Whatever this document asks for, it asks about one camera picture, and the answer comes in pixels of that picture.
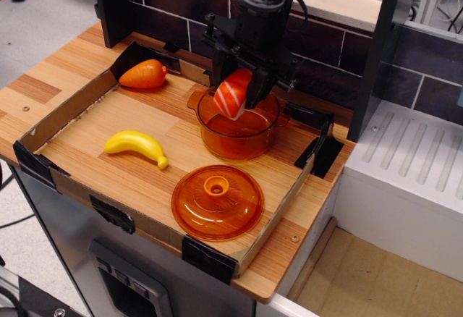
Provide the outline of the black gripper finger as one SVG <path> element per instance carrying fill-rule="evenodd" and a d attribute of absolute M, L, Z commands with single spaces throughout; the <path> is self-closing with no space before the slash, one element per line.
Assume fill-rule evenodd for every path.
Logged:
<path fill-rule="evenodd" d="M 276 76 L 265 68 L 259 67 L 253 70 L 251 81 L 247 86 L 245 108 L 254 109 L 266 99 L 276 81 Z"/>
<path fill-rule="evenodd" d="M 215 43 L 212 66 L 212 86 L 218 87 L 237 69 L 237 60 L 234 52 L 222 43 Z"/>

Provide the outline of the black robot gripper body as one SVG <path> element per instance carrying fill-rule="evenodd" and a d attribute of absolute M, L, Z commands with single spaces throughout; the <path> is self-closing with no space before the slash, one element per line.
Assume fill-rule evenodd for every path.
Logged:
<path fill-rule="evenodd" d="M 209 13 L 203 41 L 212 49 L 217 42 L 224 44 L 234 52 L 237 68 L 265 68 L 276 76 L 275 85 L 291 89 L 301 65 L 283 41 L 292 2 L 239 0 L 235 18 Z"/>

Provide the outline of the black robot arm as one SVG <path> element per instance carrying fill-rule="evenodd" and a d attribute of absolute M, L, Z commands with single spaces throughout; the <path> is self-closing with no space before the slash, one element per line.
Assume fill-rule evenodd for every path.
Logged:
<path fill-rule="evenodd" d="M 211 83 L 220 85 L 238 67 L 251 71 L 246 109 L 255 108 L 279 85 L 291 90 L 301 62 L 285 46 L 283 37 L 293 2 L 303 0 L 238 0 L 235 18 L 214 13 L 205 17 L 203 41 L 213 49 Z"/>

